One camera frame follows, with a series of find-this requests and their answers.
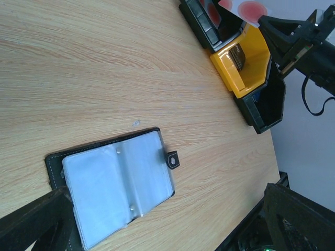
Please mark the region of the blue card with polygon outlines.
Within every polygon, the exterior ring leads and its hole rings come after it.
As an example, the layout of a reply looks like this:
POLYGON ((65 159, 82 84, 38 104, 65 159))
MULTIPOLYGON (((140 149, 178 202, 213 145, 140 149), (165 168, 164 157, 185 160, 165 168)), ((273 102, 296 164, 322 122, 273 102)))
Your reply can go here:
POLYGON ((253 100, 253 102, 259 102, 259 101, 260 101, 260 98, 261 98, 261 91, 255 92, 255 93, 252 95, 252 100, 253 100))

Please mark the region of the black bin far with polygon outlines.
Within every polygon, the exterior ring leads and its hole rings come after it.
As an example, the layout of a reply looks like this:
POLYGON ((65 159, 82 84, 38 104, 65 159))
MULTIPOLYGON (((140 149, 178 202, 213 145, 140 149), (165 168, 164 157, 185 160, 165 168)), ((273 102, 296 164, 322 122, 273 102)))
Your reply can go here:
POLYGON ((179 9, 204 49, 215 53, 242 34, 246 22, 218 1, 180 1, 179 9))

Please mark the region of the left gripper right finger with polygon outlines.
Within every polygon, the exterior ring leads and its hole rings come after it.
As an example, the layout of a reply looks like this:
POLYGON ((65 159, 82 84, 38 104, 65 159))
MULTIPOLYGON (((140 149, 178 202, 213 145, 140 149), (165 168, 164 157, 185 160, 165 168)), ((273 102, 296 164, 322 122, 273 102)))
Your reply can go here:
POLYGON ((275 250, 334 250, 334 212, 269 183, 263 209, 275 250))

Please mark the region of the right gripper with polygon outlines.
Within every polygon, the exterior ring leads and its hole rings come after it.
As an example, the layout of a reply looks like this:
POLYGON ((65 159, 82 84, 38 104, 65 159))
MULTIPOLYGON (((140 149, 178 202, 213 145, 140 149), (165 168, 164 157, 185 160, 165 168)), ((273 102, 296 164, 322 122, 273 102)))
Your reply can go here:
POLYGON ((334 5, 316 9, 305 21, 263 15, 258 23, 282 77, 297 69, 334 95, 334 44, 328 40, 334 31, 334 5))

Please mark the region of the yellow bin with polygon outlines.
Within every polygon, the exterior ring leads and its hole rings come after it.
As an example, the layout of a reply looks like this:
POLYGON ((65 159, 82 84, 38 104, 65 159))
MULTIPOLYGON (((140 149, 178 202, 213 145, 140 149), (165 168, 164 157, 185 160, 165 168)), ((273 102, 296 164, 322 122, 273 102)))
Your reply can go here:
POLYGON ((260 30, 247 24, 241 35, 210 56, 227 89, 242 98, 266 82, 270 52, 260 30))

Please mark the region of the black bin near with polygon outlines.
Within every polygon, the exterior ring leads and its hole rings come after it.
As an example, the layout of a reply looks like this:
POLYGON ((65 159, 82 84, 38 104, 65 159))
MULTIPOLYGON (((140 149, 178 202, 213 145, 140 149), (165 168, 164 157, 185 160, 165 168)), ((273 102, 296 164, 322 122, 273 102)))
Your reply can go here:
POLYGON ((246 123, 261 134, 282 121, 285 94, 285 82, 279 78, 276 64, 269 61, 265 82, 244 97, 233 99, 246 123), (258 91, 260 101, 253 102, 252 95, 258 91))

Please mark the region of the black bin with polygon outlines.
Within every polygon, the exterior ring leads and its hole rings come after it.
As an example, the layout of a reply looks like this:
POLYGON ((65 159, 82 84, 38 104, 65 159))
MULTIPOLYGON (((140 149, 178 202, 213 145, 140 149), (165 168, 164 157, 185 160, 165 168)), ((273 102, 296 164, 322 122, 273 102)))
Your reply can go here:
POLYGON ((246 123, 261 134, 282 121, 285 94, 285 82, 279 78, 276 64, 269 61, 265 82, 244 97, 233 99, 246 123), (253 102, 252 95, 258 91, 260 101, 253 102))
POLYGON ((215 53, 242 34, 246 22, 218 1, 180 1, 179 9, 204 49, 215 53))

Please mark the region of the black card holder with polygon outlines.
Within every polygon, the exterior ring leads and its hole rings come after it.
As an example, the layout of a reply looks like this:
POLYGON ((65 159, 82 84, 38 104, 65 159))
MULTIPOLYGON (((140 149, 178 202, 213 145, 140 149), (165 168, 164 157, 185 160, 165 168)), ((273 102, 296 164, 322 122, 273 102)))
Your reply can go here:
POLYGON ((66 250, 89 250, 174 196, 169 152, 161 130, 147 128, 48 154, 52 189, 67 186, 75 226, 66 250))

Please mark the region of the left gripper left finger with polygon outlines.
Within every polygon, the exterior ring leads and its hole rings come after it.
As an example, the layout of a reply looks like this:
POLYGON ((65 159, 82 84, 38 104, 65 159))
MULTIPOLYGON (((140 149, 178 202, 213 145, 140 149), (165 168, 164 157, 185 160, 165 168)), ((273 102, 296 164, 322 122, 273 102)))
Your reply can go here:
POLYGON ((1 218, 1 250, 66 250, 74 226, 67 186, 1 218))

